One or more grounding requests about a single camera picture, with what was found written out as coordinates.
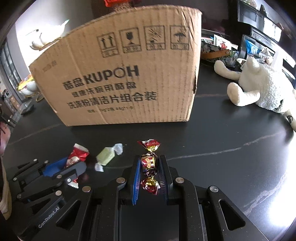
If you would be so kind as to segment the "red white KitKat wrapper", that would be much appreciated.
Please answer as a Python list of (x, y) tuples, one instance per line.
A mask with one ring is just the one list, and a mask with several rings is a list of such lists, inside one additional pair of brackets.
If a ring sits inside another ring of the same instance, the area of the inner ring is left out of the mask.
[(70, 166), (74, 166), (77, 177), (83, 174), (86, 171), (85, 160), (89, 155), (89, 150), (86, 147), (83, 147), (80, 144), (75, 144), (73, 146), (73, 151), (68, 156), (67, 162), (65, 164), (65, 168)]

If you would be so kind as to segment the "pale green candy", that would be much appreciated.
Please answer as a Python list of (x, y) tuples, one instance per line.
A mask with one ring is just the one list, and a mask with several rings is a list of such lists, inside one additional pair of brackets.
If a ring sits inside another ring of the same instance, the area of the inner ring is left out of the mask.
[(96, 164), (94, 166), (95, 171), (104, 172), (104, 166), (106, 166), (116, 155), (123, 153), (123, 144), (117, 143), (112, 147), (105, 147), (97, 156)]

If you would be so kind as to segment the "red gold candy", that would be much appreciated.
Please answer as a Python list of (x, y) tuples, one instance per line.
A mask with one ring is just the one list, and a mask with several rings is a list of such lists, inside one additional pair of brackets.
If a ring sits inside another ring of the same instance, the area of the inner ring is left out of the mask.
[(158, 171), (158, 156), (156, 155), (156, 150), (159, 148), (160, 142), (155, 139), (148, 139), (145, 141), (138, 141), (138, 143), (147, 151), (140, 156), (142, 172), (144, 174), (144, 179), (140, 184), (148, 193), (157, 195), (158, 190), (161, 188), (158, 180), (156, 180), (156, 174)]

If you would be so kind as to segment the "brown cardboard box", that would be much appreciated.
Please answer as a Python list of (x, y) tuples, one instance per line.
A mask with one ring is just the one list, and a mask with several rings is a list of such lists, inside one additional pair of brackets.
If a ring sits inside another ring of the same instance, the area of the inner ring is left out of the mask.
[(202, 13), (174, 5), (102, 16), (46, 49), (29, 69), (66, 126), (190, 119)]

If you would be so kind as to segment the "white plush sheep toy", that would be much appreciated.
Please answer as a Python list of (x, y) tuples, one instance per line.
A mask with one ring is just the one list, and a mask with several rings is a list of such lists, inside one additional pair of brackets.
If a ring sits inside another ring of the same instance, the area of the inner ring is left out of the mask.
[(226, 68), (217, 60), (214, 71), (232, 80), (227, 86), (227, 96), (239, 107), (255, 103), (263, 109), (282, 114), (295, 130), (295, 89), (282, 71), (283, 58), (274, 56), (271, 64), (262, 64), (248, 57), (241, 72)]

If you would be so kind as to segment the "patterned storage basket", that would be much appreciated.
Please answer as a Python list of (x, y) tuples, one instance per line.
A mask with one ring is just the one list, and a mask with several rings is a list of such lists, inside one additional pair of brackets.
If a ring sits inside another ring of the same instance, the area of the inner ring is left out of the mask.
[(226, 67), (236, 67), (239, 55), (238, 46), (229, 39), (230, 37), (223, 33), (202, 29), (201, 59), (211, 64), (220, 60)]

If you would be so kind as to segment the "blue snack bag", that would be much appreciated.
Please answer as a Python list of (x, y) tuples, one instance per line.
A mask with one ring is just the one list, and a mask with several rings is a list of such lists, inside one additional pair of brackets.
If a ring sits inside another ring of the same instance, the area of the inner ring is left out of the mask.
[(245, 40), (244, 42), (247, 54), (259, 58), (263, 49), (262, 45), (253, 43), (250, 40)]

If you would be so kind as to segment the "red heart balloon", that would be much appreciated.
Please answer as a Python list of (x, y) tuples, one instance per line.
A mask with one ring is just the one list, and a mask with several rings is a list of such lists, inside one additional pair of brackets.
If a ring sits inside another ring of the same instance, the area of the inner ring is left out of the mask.
[(108, 8), (113, 7), (117, 4), (129, 3), (129, 0), (104, 0), (105, 6)]

